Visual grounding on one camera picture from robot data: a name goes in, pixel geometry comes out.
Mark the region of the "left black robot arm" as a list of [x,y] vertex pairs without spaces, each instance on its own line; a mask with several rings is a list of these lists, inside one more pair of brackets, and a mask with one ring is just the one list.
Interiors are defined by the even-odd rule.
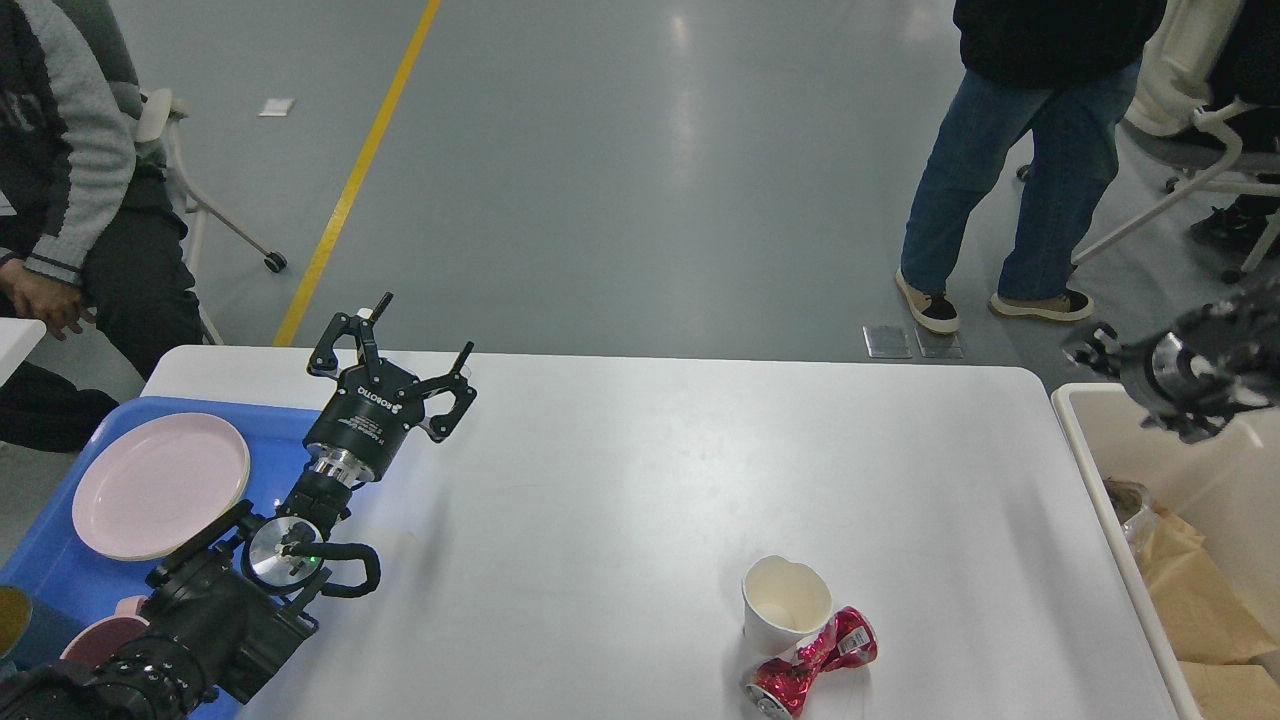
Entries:
[[55,660],[3,683],[5,719],[187,719],[227,693],[248,702],[317,632],[306,611],[319,596],[353,600],[381,580],[375,548],[339,543],[356,489],[380,480],[408,433],[447,439],[476,389],[466,343],[452,368],[420,378],[379,354],[367,315],[338,313],[307,370],[335,392],[303,438],[308,460],[264,516],[232,505],[173,550],[148,575],[145,629],[93,667]]

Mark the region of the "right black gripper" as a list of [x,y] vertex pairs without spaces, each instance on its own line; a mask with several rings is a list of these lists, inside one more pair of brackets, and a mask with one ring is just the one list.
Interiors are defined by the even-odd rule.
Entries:
[[1146,409],[1143,427],[1172,432],[1188,445],[1221,433],[1221,418],[1210,407],[1221,378],[1172,332],[1123,345],[1110,323],[1093,322],[1068,333],[1062,354],[1098,377],[1119,378]]

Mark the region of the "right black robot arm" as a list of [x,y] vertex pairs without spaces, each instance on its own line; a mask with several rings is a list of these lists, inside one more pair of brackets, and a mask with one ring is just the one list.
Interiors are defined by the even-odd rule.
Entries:
[[1061,350],[1120,384],[1144,410],[1144,428],[1199,443],[1242,414],[1277,407],[1277,278],[1193,307],[1143,340],[1124,341],[1094,322],[1073,331]]

